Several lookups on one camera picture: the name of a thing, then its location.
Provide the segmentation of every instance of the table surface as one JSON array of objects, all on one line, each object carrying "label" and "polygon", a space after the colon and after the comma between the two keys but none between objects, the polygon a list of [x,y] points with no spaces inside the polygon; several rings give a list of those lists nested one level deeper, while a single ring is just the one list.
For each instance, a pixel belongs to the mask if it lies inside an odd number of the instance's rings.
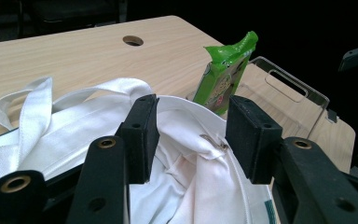
[{"label": "table surface", "polygon": [[[141,38],[143,45],[129,45],[125,36]],[[207,46],[221,43],[175,16],[1,42],[0,97],[49,76],[53,100],[115,77],[140,78],[156,94],[185,98],[197,88],[211,60]],[[19,111],[11,116],[16,118]],[[310,140],[348,172],[355,133],[343,120],[331,123],[324,117],[325,112]],[[0,126],[0,134],[6,131]]]}]

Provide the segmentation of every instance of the dark background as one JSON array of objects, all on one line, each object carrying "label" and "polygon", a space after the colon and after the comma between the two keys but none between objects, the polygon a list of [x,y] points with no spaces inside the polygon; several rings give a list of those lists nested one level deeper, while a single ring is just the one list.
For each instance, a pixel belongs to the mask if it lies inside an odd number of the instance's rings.
[{"label": "dark background", "polygon": [[329,109],[356,131],[358,67],[338,72],[343,55],[358,48],[356,1],[130,0],[127,21],[176,15],[224,45],[248,31],[259,37],[252,58],[264,56],[330,99]]}]

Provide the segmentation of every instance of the bag handle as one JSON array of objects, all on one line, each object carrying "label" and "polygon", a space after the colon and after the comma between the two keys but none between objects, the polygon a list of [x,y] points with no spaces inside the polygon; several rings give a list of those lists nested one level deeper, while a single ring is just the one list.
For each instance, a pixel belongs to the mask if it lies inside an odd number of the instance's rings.
[{"label": "bag handle", "polygon": [[69,92],[52,103],[52,78],[41,77],[20,91],[0,98],[0,124],[8,130],[13,130],[15,128],[7,111],[15,99],[28,94],[21,109],[19,129],[0,137],[0,176],[19,168],[48,129],[53,108],[54,112],[57,112],[81,104],[96,91],[127,95],[132,104],[139,97],[152,93],[146,82],[136,78],[121,77],[94,87]]},{"label": "bag handle", "polygon": [[65,94],[53,103],[53,113],[83,103],[96,91],[111,91],[116,94],[128,95],[131,98],[132,105],[139,97],[152,93],[149,85],[140,79],[116,78],[90,88]]}]

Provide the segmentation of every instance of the green package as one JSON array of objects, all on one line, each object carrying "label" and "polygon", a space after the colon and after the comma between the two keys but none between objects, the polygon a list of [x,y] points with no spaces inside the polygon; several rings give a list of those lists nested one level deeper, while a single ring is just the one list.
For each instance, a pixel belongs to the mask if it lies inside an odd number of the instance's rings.
[{"label": "green package", "polygon": [[224,114],[228,109],[229,96],[238,88],[257,40],[257,34],[251,31],[237,44],[205,47],[212,61],[206,66],[193,102],[218,115]]}]

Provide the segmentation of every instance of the snack package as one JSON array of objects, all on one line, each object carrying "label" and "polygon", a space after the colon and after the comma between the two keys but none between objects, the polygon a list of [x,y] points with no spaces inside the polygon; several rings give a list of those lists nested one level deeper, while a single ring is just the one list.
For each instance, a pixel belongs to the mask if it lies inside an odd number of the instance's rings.
[{"label": "snack package", "polygon": [[217,115],[224,114],[229,96],[238,88],[257,40],[257,34],[251,31],[237,44],[205,47],[212,61],[207,64],[192,101]]}]

